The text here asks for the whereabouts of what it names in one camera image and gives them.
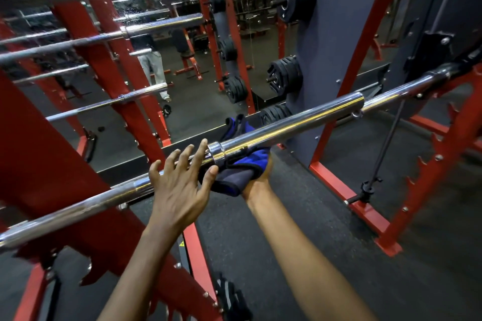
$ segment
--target gray sweatpants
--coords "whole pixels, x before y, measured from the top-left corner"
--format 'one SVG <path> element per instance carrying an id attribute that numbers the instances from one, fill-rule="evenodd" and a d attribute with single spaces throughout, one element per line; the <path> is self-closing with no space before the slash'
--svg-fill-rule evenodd
<path id="1" fill-rule="evenodd" d="M 162 67 L 162 57 L 160 56 L 159 52 L 149 52 L 148 54 L 138 56 L 139 62 L 141 63 L 142 70 L 144 70 L 144 74 L 151 83 L 150 78 L 150 71 L 149 66 L 152 68 L 152 72 L 154 73 L 154 79 L 156 80 L 156 84 L 161 84 L 166 82 L 166 77 L 164 75 L 164 68 Z M 166 92 L 160 92 L 160 97 L 164 100 L 169 98 L 169 94 Z"/>

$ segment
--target weight plate storage peg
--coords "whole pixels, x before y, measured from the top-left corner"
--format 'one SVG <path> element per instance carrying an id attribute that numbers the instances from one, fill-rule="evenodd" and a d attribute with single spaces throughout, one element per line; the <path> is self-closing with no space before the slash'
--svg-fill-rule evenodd
<path id="1" fill-rule="evenodd" d="M 231 36 L 228 36 L 219 43 L 219 49 L 221 50 L 221 57 L 224 61 L 235 61 L 238 58 L 238 50 Z"/>
<path id="2" fill-rule="evenodd" d="M 276 0 L 274 5 L 278 6 L 278 16 L 283 22 L 308 22 L 315 9 L 316 0 Z"/>
<path id="3" fill-rule="evenodd" d="M 279 97 L 298 92 L 303 85 L 303 74 L 296 56 L 273 61 L 269 65 L 266 82 Z"/>
<path id="4" fill-rule="evenodd" d="M 225 79 L 224 90 L 229 101 L 233 104 L 242 102 L 248 97 L 248 89 L 244 81 L 238 76 L 231 76 Z"/>
<path id="5" fill-rule="evenodd" d="M 283 118 L 291 116 L 291 111 L 284 104 L 276 104 L 274 106 L 269 106 L 261 110 L 261 121 L 263 126 L 279 121 Z"/>
<path id="6" fill-rule="evenodd" d="M 213 13 L 226 12 L 226 0 L 209 0 L 209 5 Z"/>

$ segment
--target black gym floor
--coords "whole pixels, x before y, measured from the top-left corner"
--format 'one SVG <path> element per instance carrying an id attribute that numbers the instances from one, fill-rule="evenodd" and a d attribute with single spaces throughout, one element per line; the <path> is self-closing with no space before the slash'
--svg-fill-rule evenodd
<path id="1" fill-rule="evenodd" d="M 288 34 L 287 53 L 293 51 L 294 30 Z M 384 50 L 387 58 L 394 51 Z M 162 48 L 165 68 L 182 67 L 173 47 Z M 250 71 L 252 88 L 265 91 L 265 70 L 277 58 L 277 33 L 252 42 L 244 40 L 244 55 Z M 172 76 L 175 86 L 172 115 L 167 124 L 172 141 L 196 135 L 223 123 L 228 116 L 244 112 L 217 91 L 210 55 L 197 54 L 203 80 L 187 79 L 189 74 Z M 375 62 L 368 58 L 365 69 Z M 81 89 L 88 91 L 85 83 Z M 94 92 L 86 100 L 100 100 Z M 430 102 L 422 111 L 425 117 L 447 124 L 444 104 L 458 105 L 470 93 L 462 86 L 446 97 Z M 85 102 L 74 104 L 85 105 Z M 80 117 L 89 129 L 103 126 L 98 150 L 92 162 L 96 170 L 118 164 L 141 154 L 134 138 L 126 134 L 122 119 L 109 108 Z M 374 164 L 392 117 L 375 112 L 334 130 L 322 159 L 334 174 L 353 190 Z M 292 158 L 287 150 L 274 148 L 275 162 L 271 184 L 295 221 L 345 275 L 358 294 L 382 320 L 480 319 L 482 311 L 482 160 L 473 153 L 465 155 L 440 185 L 429 203 L 403 233 L 403 252 L 390 258 L 374 243 L 374 234 L 319 180 Z M 405 176 L 416 178 L 416 158 L 432 153 L 428 132 L 402 122 L 381 167 L 383 182 L 377 184 L 373 206 L 390 218 L 406 195 Z M 152 203 L 138 203 L 132 210 L 147 221 Z M 207 209 L 197 222 L 205 256 L 215 271 L 242 289 L 256 320 L 303 320 L 262 232 L 241 198 L 211 195 Z M 94 320 L 104 306 L 117 278 L 104 275 L 98 282 L 78 287 L 86 273 L 88 259 L 71 249 L 62 251 L 55 269 L 62 281 L 54 320 Z M 0 319 L 11 320 L 21 299 L 31 265 L 13 254 L 0 256 Z M 150 319 L 164 319 L 160 305 Z"/>

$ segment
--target blue glove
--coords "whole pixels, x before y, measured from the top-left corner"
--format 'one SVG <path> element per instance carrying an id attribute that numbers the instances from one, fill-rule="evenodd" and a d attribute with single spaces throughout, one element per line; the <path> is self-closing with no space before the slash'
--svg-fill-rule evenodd
<path id="1" fill-rule="evenodd" d="M 226 141 L 254 128 L 246 121 L 242 114 L 236 119 L 226 118 L 226 132 L 220 141 Z M 211 190 L 228 196 L 239 196 L 251 180 L 259 178 L 266 170 L 269 159 L 269 147 L 259 148 L 256 151 L 247 152 L 242 159 L 235 162 L 226 162 L 224 167 L 219 168 L 219 173 L 211 187 Z M 199 173 L 199 182 L 202 183 L 205 170 Z"/>

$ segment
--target left hand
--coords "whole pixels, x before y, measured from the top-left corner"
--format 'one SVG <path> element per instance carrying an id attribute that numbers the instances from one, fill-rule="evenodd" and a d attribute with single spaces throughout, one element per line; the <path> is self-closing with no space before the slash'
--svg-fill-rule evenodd
<path id="1" fill-rule="evenodd" d="M 160 160 L 149 169 L 149 179 L 154 187 L 154 204 L 148 227 L 160 227 L 173 230 L 175 236 L 193 223 L 208 203 L 211 185 L 218 173 L 217 166 L 211 166 L 206 172 L 201 188 L 198 189 L 198 174 L 207 140 L 203 139 L 189 166 L 189 156 L 194 145 L 189 145 L 179 156 L 181 150 L 173 151 L 166 159 L 164 175 L 159 175 Z"/>

